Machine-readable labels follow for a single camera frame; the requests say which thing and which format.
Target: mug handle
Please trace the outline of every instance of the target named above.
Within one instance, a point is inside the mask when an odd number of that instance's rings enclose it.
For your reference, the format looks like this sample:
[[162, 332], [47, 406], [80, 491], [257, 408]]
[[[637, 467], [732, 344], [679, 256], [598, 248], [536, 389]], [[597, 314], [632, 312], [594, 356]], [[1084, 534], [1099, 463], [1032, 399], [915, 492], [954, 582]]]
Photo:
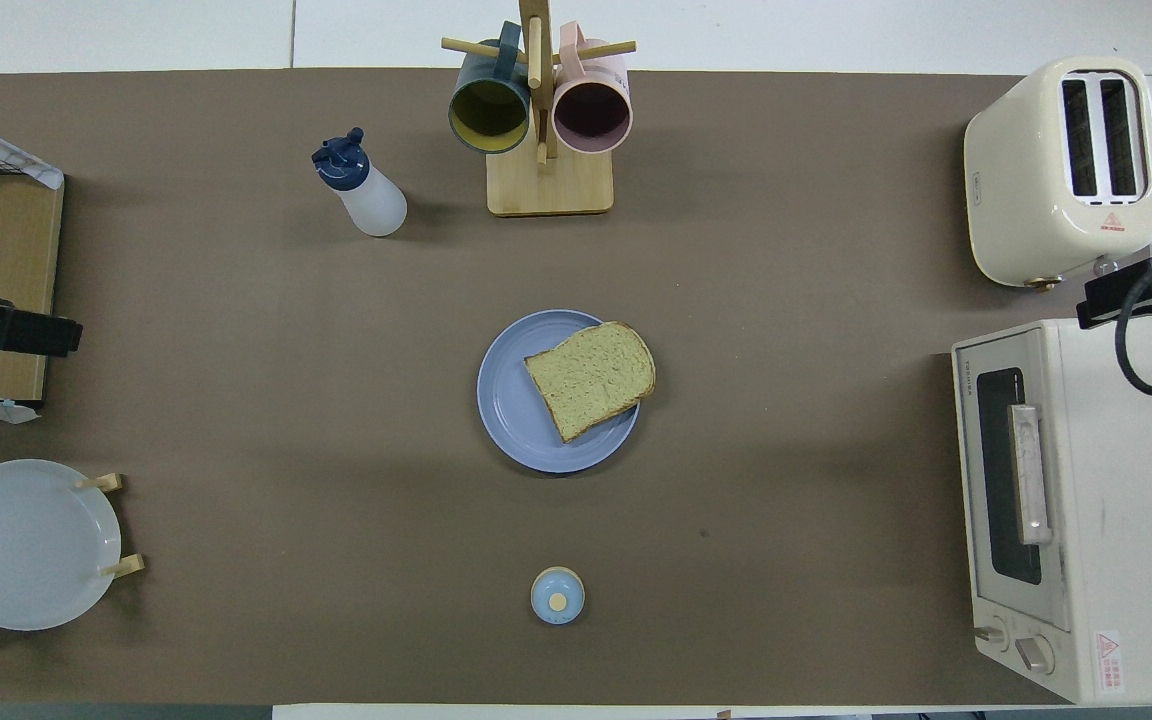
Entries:
[[582, 45], [585, 45], [585, 33], [581, 32], [579, 23], [575, 20], [570, 23], [563, 23], [563, 26], [558, 29], [558, 59], [562, 61], [567, 77], [570, 79], [585, 77], [585, 66], [581, 63], [579, 55], [576, 54]]
[[513, 78], [513, 66], [518, 61], [518, 41], [522, 41], [522, 26], [507, 20], [500, 26], [500, 54], [492, 69], [492, 77], [508, 82]]

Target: oven knob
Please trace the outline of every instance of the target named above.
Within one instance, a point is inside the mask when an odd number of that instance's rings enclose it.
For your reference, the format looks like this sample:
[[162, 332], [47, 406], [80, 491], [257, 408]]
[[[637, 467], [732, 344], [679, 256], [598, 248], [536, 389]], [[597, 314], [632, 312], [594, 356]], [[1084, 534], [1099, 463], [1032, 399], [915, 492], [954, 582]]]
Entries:
[[1016, 641], [1016, 652], [1020, 652], [1020, 660], [1024, 662], [1025, 670], [1030, 670], [1030, 673], [1051, 675], [1052, 670], [1056, 668], [1051, 643], [1041, 635]]
[[1001, 643], [1007, 639], [1007, 635], [1005, 635], [1002, 630], [998, 628], [988, 628], [987, 626], [986, 628], [973, 628], [972, 634], [975, 637], [987, 643]]

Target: warning triangle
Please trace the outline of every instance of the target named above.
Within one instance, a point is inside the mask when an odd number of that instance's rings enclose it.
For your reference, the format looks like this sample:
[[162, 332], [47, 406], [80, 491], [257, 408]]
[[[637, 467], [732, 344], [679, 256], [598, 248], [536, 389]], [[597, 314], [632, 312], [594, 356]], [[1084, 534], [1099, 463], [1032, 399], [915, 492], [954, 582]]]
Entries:
[[1104, 658], [1111, 655], [1111, 652], [1117, 650], [1119, 643], [1111, 641], [1111, 638], [1107, 638], [1105, 635], [1098, 632], [1096, 636], [1096, 647], [1097, 651], [1100, 651], [1101, 658]]

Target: bottle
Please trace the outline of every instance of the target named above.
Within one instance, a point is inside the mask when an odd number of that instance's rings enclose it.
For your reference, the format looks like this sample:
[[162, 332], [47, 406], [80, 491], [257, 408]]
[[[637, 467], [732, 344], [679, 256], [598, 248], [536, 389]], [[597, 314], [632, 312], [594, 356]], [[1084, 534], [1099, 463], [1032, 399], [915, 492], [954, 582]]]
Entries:
[[371, 237], [396, 232], [407, 219], [407, 198], [397, 185], [372, 167], [362, 151], [362, 128], [344, 137], [324, 141], [310, 156], [323, 182], [338, 194], [349, 219]]

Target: oven door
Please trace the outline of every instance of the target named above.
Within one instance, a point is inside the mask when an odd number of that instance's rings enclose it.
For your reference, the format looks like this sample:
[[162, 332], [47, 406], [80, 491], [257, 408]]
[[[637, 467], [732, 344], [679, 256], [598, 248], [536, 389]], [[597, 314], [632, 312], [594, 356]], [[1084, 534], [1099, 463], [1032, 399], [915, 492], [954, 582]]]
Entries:
[[1058, 493], [1043, 452], [1055, 447], [1043, 424], [1043, 328], [956, 353], [977, 593], [1069, 630], [1061, 529], [1047, 523]]

